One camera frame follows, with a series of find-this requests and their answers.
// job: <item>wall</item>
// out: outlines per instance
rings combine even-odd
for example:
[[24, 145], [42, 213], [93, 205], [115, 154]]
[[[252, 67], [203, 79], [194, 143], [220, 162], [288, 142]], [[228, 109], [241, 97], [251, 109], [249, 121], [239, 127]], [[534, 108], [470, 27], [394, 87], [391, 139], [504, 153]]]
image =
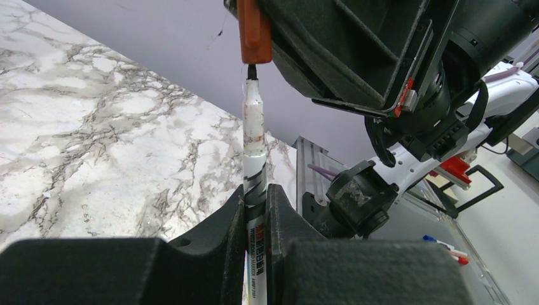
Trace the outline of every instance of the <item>wall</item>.
[[[242, 115], [247, 71], [240, 60], [237, 21], [222, 0], [26, 2], [225, 111]], [[289, 144], [302, 135], [349, 165], [374, 156], [362, 116], [316, 106], [290, 87], [273, 64], [259, 67], [259, 77], [272, 135]]]
[[[515, 131], [522, 137], [539, 126], [535, 113]], [[493, 149], [503, 151], [505, 144]], [[489, 170], [505, 188], [462, 212], [458, 223], [512, 304], [539, 300], [539, 182], [508, 157], [479, 149], [474, 164]], [[453, 188], [461, 202], [492, 184], [472, 175], [469, 191]]]

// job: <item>marble countertop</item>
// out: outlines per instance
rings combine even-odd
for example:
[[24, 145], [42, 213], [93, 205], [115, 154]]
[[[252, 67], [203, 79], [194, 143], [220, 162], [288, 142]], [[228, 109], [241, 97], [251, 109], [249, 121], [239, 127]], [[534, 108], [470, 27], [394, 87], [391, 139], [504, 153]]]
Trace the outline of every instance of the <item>marble countertop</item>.
[[[242, 183], [241, 120], [20, 0], [0, 0], [0, 96], [0, 251], [170, 240]], [[295, 202], [296, 151], [267, 139]]]

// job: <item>white marker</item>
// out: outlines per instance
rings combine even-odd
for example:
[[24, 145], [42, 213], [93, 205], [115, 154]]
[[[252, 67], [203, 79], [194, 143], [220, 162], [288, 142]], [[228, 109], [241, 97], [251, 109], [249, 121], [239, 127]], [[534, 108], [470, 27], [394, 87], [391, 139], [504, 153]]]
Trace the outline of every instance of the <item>white marker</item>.
[[247, 222], [249, 304], [266, 305], [266, 144], [264, 109], [255, 65], [249, 65], [243, 101], [243, 192]]

